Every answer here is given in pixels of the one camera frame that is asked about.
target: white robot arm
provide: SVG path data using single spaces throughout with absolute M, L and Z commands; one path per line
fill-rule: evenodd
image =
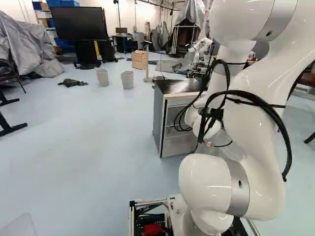
M 229 66 L 229 90 L 253 93 L 269 104 L 285 105 L 298 75 L 315 60 L 314 0 L 215 0 L 210 32 L 221 44 L 218 58 L 228 63 L 247 60 L 255 41 L 269 42 L 260 62 L 242 70 Z M 220 65 L 213 72 L 208 96 L 195 102 L 203 107 L 215 92 L 226 90 Z M 228 95 L 231 98 L 248 101 Z M 210 108 L 217 108 L 223 96 Z M 283 108 L 275 108 L 280 117 Z M 200 116 L 189 108 L 185 121 L 198 135 Z M 191 154 L 180 165 L 179 185 L 196 226 L 207 235 L 222 233 L 233 215 L 255 220 L 278 217 L 285 204 L 284 182 L 275 153 L 277 127 L 260 108 L 227 100 L 227 134 L 244 151 L 240 161 Z M 217 123 L 211 135 L 220 130 Z

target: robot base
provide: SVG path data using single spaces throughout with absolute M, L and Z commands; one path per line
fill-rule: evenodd
M 159 235 L 205 236 L 193 223 L 190 212 L 187 212 L 187 205 L 180 194 L 153 201 L 130 201 L 128 236 L 141 236 L 144 228 L 152 224 L 159 224 L 162 228 L 167 229 Z M 248 224 L 255 236 L 260 235 L 250 221 Z M 240 218 L 234 217 L 233 225 L 222 236 L 249 235 Z

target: black screen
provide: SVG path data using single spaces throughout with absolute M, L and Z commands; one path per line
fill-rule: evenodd
M 51 7 L 51 14 L 60 39 L 107 39 L 101 7 Z

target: lab floor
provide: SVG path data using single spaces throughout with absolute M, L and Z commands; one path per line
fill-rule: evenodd
M 160 55 L 150 53 L 149 59 Z M 37 236 L 126 236 L 129 200 L 179 192 L 183 156 L 159 158 L 152 136 L 154 90 L 143 82 L 145 71 L 133 69 L 125 59 L 101 67 L 110 80 L 105 88 L 98 85 L 96 69 L 65 65 L 60 76 L 25 85 L 27 94 L 6 89 L 8 99 L 21 100 L 1 112 L 12 125 L 29 125 L 0 138 L 0 229 L 28 213 Z M 161 74 L 154 69 L 150 65 L 150 74 Z M 125 70 L 134 71 L 132 90 L 122 89 L 120 73 Z M 58 86 L 65 78 L 89 85 Z M 256 225 L 262 236 L 311 236 L 315 142 L 306 145 L 303 140 L 315 131 L 315 102 L 291 97 L 284 122 L 294 154 L 285 183 L 285 212 Z M 286 151 L 278 139 L 283 166 Z

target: wastebasket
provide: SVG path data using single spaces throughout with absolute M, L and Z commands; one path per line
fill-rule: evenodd
M 133 88 L 133 71 L 124 71 L 121 74 L 124 89 Z
M 97 70 L 97 79 L 100 86 L 102 87 L 109 86 L 107 70 L 105 69 Z

